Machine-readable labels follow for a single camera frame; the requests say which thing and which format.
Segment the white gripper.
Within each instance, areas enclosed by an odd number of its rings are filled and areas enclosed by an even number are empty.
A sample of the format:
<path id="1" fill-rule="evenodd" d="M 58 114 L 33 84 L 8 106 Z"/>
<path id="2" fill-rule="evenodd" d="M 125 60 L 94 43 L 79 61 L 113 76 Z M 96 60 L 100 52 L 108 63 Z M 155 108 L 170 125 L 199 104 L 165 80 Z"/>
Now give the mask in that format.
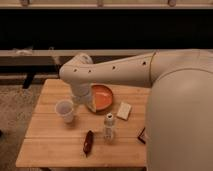
<path id="1" fill-rule="evenodd" d="M 72 84 L 70 88 L 72 91 L 72 101 L 76 106 L 86 105 L 92 112 L 96 111 L 92 86 L 90 83 Z"/>

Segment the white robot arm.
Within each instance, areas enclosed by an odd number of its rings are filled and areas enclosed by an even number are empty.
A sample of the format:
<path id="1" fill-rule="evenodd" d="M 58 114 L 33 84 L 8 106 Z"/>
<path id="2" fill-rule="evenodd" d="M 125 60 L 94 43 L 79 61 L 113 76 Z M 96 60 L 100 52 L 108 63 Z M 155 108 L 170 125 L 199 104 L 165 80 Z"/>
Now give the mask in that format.
<path id="1" fill-rule="evenodd" d="M 81 53 L 59 75 L 80 103 L 92 83 L 148 88 L 148 171 L 213 171 L 213 52 L 155 51 L 98 64 Z"/>

